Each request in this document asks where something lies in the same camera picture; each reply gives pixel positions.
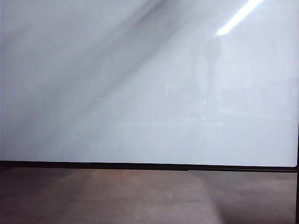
gray floor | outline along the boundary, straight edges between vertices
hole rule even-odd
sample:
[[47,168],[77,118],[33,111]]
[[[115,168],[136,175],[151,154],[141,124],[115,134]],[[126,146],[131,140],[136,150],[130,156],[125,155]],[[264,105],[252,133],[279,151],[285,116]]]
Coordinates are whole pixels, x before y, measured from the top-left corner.
[[294,224],[296,174],[12,168],[1,224]]

glass surface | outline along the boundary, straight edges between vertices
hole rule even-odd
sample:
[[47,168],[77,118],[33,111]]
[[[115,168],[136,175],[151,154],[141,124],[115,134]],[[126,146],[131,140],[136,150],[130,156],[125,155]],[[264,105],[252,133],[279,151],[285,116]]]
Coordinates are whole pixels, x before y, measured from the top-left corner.
[[297,164],[297,0],[2,0],[1,159]]

fluorescent light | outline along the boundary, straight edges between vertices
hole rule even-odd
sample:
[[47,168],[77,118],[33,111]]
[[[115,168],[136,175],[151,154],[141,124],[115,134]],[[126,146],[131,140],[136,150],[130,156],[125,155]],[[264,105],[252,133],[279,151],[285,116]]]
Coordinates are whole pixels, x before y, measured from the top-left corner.
[[248,15],[259,3],[264,0],[249,0],[245,6],[243,6],[236,15],[220,30],[218,30],[217,35],[225,35],[229,30],[238,24],[246,15]]

floor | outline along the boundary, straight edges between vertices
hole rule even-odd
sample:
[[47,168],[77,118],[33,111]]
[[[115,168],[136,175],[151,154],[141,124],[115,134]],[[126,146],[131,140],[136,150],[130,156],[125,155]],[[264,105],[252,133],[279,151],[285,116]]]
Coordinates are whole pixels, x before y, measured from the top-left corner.
[[296,174],[11,168],[1,224],[294,224]]

black bar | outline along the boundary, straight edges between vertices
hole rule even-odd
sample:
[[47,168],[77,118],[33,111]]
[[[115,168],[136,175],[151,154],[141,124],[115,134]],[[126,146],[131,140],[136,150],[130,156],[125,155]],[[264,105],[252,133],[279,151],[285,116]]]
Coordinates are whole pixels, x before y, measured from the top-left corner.
[[296,224],[299,224],[299,173],[297,173]]
[[237,172],[282,172],[297,173],[297,167],[247,167],[192,164],[158,163],[109,163],[109,162],[43,162],[43,161],[0,161],[1,167],[79,168],[79,169],[137,169],[137,170],[206,170]]

